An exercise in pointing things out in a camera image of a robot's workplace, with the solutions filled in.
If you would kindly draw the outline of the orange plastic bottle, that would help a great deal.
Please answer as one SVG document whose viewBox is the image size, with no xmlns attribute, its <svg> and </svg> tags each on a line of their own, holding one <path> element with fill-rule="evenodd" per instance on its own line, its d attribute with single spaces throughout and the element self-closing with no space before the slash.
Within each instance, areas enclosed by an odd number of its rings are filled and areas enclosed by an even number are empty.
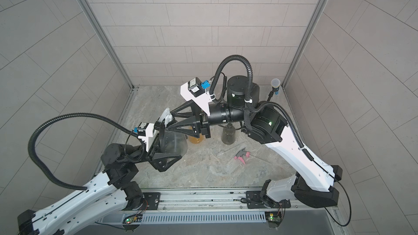
<svg viewBox="0 0 418 235">
<path fill-rule="evenodd" d="M 205 137 L 200 133 L 199 137 L 194 137 L 194 136 L 189 136 L 188 140 L 192 143 L 192 144 L 199 144 L 202 143 L 204 141 Z"/>
</svg>

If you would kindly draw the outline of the black white spray nozzle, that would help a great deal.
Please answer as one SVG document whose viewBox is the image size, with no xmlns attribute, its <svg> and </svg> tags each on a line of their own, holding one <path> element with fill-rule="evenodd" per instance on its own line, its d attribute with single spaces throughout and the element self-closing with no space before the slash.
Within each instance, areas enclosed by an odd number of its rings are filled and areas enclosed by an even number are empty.
<svg viewBox="0 0 418 235">
<path fill-rule="evenodd" d="M 159 131 L 162 127 L 166 128 L 173 120 L 170 108 L 166 108 L 159 119 L 155 122 L 154 129 Z"/>
</svg>

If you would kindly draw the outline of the clear spray nozzle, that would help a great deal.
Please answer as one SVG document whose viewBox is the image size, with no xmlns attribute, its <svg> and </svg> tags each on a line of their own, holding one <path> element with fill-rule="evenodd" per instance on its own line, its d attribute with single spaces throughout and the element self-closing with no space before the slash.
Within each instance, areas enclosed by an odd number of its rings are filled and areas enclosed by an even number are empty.
<svg viewBox="0 0 418 235">
<path fill-rule="evenodd" d="M 240 144 L 235 145 L 235 146 L 225 147 L 224 150 L 220 150 L 220 151 L 216 152 L 215 155 L 217 157 L 223 156 L 225 154 L 235 155 L 236 153 L 238 153 L 239 151 L 241 151 L 245 148 L 246 148 L 246 144 L 245 143 L 240 143 Z"/>
</svg>

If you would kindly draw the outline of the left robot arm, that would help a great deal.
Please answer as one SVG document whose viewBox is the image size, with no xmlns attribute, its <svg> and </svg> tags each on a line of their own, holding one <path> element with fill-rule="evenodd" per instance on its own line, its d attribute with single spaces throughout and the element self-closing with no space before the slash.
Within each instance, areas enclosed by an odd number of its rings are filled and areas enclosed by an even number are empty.
<svg viewBox="0 0 418 235">
<path fill-rule="evenodd" d="M 110 144 L 101 160 L 103 172 L 83 186 L 70 186 L 73 193 L 42 210 L 26 210 L 17 222 L 21 235 L 72 235 L 102 217 L 116 211 L 132 211 L 124 221 L 127 226 L 142 217 L 146 210 L 158 208 L 160 193 L 144 193 L 133 178 L 139 163 L 150 163 L 164 172 L 187 152 L 184 136 L 156 137 L 150 149 L 141 141 L 138 146 Z"/>
</svg>

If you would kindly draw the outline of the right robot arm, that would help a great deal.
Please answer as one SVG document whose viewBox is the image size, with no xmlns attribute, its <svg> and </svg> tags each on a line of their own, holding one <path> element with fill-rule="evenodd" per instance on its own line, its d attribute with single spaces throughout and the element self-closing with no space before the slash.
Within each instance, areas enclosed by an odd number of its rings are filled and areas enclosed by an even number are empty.
<svg viewBox="0 0 418 235">
<path fill-rule="evenodd" d="M 161 120 L 166 131 L 188 136 L 210 137 L 211 126 L 241 124 L 242 133 L 282 156 L 295 170 L 295 175 L 267 180 L 258 203 L 276 208 L 279 202 L 297 199 L 312 208 L 337 206 L 339 191 L 334 183 L 341 180 L 342 169 L 318 158 L 300 139 L 286 110 L 271 100 L 257 102 L 254 111 L 246 108 L 244 89 L 247 77 L 225 79 L 219 102 L 210 99 L 214 82 L 190 80 L 181 87 L 184 104 L 173 111 L 166 109 Z"/>
</svg>

